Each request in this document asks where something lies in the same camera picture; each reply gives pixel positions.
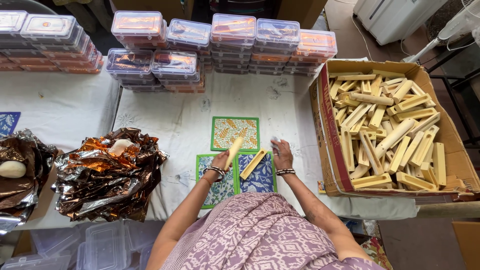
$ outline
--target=lavender printed sari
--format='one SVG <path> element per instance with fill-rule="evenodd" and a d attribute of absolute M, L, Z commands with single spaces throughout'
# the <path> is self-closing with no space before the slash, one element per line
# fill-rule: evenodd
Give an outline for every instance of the lavender printed sari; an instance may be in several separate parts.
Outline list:
<path fill-rule="evenodd" d="M 303 219 L 281 195 L 248 192 L 217 204 L 190 226 L 161 268 L 193 269 L 382 268 L 360 258 L 340 262 L 327 234 Z"/>

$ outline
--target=copper foil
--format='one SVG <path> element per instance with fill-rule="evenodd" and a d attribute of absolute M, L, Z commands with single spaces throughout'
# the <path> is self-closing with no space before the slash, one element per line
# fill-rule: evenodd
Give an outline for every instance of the copper foil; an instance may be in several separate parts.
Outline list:
<path fill-rule="evenodd" d="M 27 221 L 57 153 L 55 146 L 43 144 L 28 129 L 0 138 L 0 163 L 19 161 L 27 168 L 20 178 L 0 176 L 0 234 Z"/>
<path fill-rule="evenodd" d="M 169 155 L 158 149 L 158 138 L 140 131 L 121 128 L 87 138 L 77 150 L 58 156 L 58 179 L 52 186 L 60 194 L 56 210 L 71 221 L 144 221 L 148 196 L 160 182 L 160 167 Z M 134 144 L 116 156 L 108 150 L 119 139 Z"/>

